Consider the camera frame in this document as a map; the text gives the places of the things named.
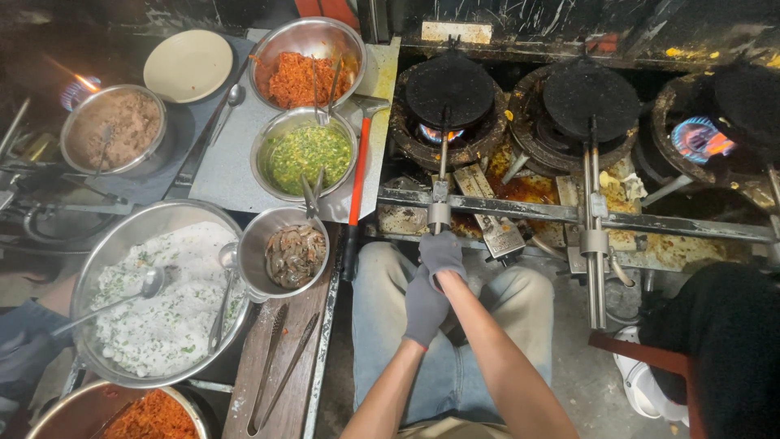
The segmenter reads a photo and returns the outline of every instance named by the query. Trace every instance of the wooden board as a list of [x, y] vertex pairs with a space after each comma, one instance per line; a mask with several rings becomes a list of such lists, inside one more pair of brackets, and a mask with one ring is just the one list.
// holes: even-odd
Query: wooden board
[[[255, 305], [251, 314], [250, 331], [246, 336], [243, 353], [239, 363], [235, 390], [230, 400], [228, 418], [223, 439], [294, 439], [301, 436], [309, 404], [311, 377], [314, 371], [315, 352], [320, 341], [322, 316], [324, 314], [325, 298], [335, 263], [335, 254], [339, 250], [339, 225], [327, 223], [330, 235], [331, 251], [328, 264], [319, 281], [308, 290], [291, 298], [271, 299], [260, 305]], [[265, 358], [268, 354], [268, 344], [271, 328], [274, 325], [276, 312], [282, 304], [289, 304], [289, 311], [279, 340], [274, 362], [271, 364], [271, 374], [268, 376], [263, 398], [257, 414], [262, 419], [268, 405], [274, 397], [279, 381], [282, 379], [293, 353], [298, 347], [303, 329], [314, 313], [319, 312], [320, 318], [311, 334], [306, 349], [298, 360], [281, 397], [276, 403], [265, 428], [255, 435], [250, 435], [250, 422], [254, 422], [253, 414], [255, 399], [263, 376]]]

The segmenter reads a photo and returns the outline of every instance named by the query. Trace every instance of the metal bowl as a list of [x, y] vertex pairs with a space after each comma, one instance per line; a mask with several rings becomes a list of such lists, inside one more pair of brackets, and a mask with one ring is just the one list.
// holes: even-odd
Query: metal bowl
[[146, 173], [154, 172], [159, 169], [165, 162], [168, 161], [173, 153], [173, 136], [168, 132], [168, 113], [165, 111], [165, 104], [162, 100], [148, 88], [141, 87], [140, 85], [124, 84], [115, 85], [113, 87], [104, 88], [97, 93], [86, 98], [77, 106], [68, 116], [65, 124], [62, 125], [62, 131], [59, 135], [59, 147], [62, 151], [62, 156], [65, 161], [71, 165], [72, 168], [83, 173], [93, 174], [97, 170], [90, 167], [88, 163], [85, 163], [80, 155], [75, 151], [81, 148], [75, 139], [71, 138], [74, 124], [83, 115], [84, 111], [93, 105], [99, 105], [101, 101], [105, 100], [106, 96], [117, 91], [139, 91], [146, 96], [149, 96], [160, 111], [160, 127], [157, 135], [154, 136], [151, 143], [138, 155], [135, 159], [130, 160], [122, 166], [109, 170], [102, 170], [102, 175], [111, 175], [123, 173], [126, 176], [144, 175]]
[[[279, 229], [287, 226], [309, 224], [325, 236], [325, 259], [312, 280], [297, 290], [279, 287], [265, 271], [265, 248]], [[319, 218], [307, 219], [306, 210], [300, 207], [277, 207], [255, 216], [239, 239], [239, 273], [249, 286], [250, 300], [264, 302], [268, 298], [288, 298], [314, 285], [325, 271], [331, 253], [328, 231]]]
[[[338, 20], [318, 16], [293, 20], [277, 27], [263, 37], [263, 42], [254, 53], [257, 59], [250, 62], [246, 74], [254, 95], [266, 105], [282, 111], [287, 109], [269, 100], [268, 94], [268, 81], [278, 71], [279, 54], [282, 52], [298, 52], [318, 59], [333, 59], [341, 55], [344, 62], [342, 72], [349, 75], [352, 87], [336, 100], [335, 106], [349, 99], [366, 73], [366, 45], [352, 27]], [[257, 65], [258, 61], [262, 63], [262, 68]]]
[[[254, 138], [252, 152], [249, 157], [252, 175], [254, 175], [254, 179], [267, 193], [289, 202], [303, 202], [302, 195], [290, 195], [278, 189], [271, 177], [271, 170], [268, 168], [268, 165], [271, 162], [271, 155], [278, 145], [278, 142], [273, 140], [284, 137], [299, 128], [312, 127], [314, 125], [317, 125], [317, 119], [314, 117], [314, 107], [298, 107], [271, 119], [271, 122], [268, 122], [268, 125]], [[330, 187], [323, 187], [322, 196], [335, 191], [349, 179], [349, 176], [355, 170], [359, 147], [352, 125], [338, 113], [334, 113], [333, 117], [331, 117], [328, 127], [337, 130], [347, 137], [352, 145], [352, 157], [349, 158], [349, 166], [347, 166], [344, 175]]]
[[[215, 436], [215, 425], [205, 422], [199, 405], [188, 394], [173, 387], [162, 387], [183, 408], [195, 425], [200, 439]], [[54, 404], [38, 420], [27, 439], [51, 439], [53, 437], [92, 437], [112, 417], [130, 402], [144, 397], [147, 391], [131, 389], [99, 380], [88, 384]]]
[[[98, 277], [106, 266], [115, 265], [124, 259], [134, 245], [143, 244], [153, 237], [174, 230], [211, 221], [232, 230], [238, 237], [241, 228], [227, 213], [208, 202], [194, 200], [170, 200], [156, 202], [127, 216], [122, 222], [106, 234], [92, 249], [84, 263], [79, 281], [73, 288], [70, 301], [70, 315], [78, 318], [91, 311], [90, 305], [99, 292]], [[152, 388], [178, 383], [200, 372], [219, 356], [236, 339], [246, 316], [250, 303], [243, 301], [236, 321], [224, 335], [222, 343], [213, 355], [208, 355], [190, 368], [161, 377], [140, 378], [135, 373], [124, 370], [117, 362], [103, 356], [102, 343], [95, 335], [94, 323], [87, 321], [73, 329], [73, 341], [80, 357], [101, 378], [132, 388]]]

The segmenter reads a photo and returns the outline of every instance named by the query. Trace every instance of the white ceramic plate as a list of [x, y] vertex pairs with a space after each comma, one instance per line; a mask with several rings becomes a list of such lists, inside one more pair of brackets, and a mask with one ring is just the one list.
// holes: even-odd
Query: white ceramic plate
[[144, 83], [168, 102], [192, 102], [218, 89], [232, 65], [233, 51], [223, 37], [188, 30], [154, 48], [144, 66]]

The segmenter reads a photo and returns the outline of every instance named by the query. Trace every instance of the ground meat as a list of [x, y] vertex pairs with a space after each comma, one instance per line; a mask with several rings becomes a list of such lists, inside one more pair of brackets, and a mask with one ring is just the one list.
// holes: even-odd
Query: ground meat
[[135, 401], [101, 439], [197, 439], [190, 415], [164, 391], [155, 389]]
[[135, 90], [108, 93], [84, 109], [68, 137], [74, 160], [97, 170], [103, 153], [103, 133], [110, 128], [103, 170], [114, 169], [138, 157], [160, 130], [160, 110], [151, 97]]
[[[331, 85], [335, 71], [331, 68], [332, 59], [315, 59], [317, 70], [317, 105], [326, 106], [331, 94]], [[262, 69], [255, 70], [255, 82], [259, 83], [259, 75]], [[341, 98], [351, 87], [348, 74], [342, 70], [336, 83], [336, 91], [333, 100]], [[314, 105], [314, 93], [312, 92], [311, 58], [296, 52], [283, 52], [279, 54], [279, 68], [268, 81], [269, 100], [275, 101], [284, 109]]]

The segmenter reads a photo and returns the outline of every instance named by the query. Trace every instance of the black pants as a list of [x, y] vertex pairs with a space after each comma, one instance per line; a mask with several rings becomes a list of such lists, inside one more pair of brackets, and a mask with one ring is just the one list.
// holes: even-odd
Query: black pants
[[[647, 318], [639, 337], [696, 359], [707, 439], [780, 437], [780, 295], [768, 276], [729, 262], [707, 266]], [[681, 376], [652, 372], [669, 399], [686, 403]]]

